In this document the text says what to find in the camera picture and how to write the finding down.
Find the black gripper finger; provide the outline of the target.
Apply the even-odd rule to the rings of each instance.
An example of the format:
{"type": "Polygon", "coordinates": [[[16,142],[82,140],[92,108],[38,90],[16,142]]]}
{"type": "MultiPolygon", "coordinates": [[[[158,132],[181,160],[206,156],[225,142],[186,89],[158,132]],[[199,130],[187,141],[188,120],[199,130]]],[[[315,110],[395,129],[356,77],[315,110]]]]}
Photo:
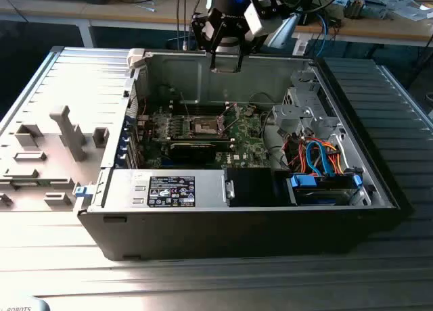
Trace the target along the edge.
{"type": "Polygon", "coordinates": [[[244,57],[249,56],[251,53],[255,54],[259,52],[260,48],[265,43],[267,35],[254,36],[246,22],[238,23],[237,28],[239,29],[237,34],[239,58],[236,71],[239,72],[241,70],[244,57]]]}
{"type": "Polygon", "coordinates": [[[198,48],[210,54],[210,70],[214,71],[217,47],[223,39],[224,17],[222,13],[209,13],[207,16],[194,16],[191,27],[198,48]]]}

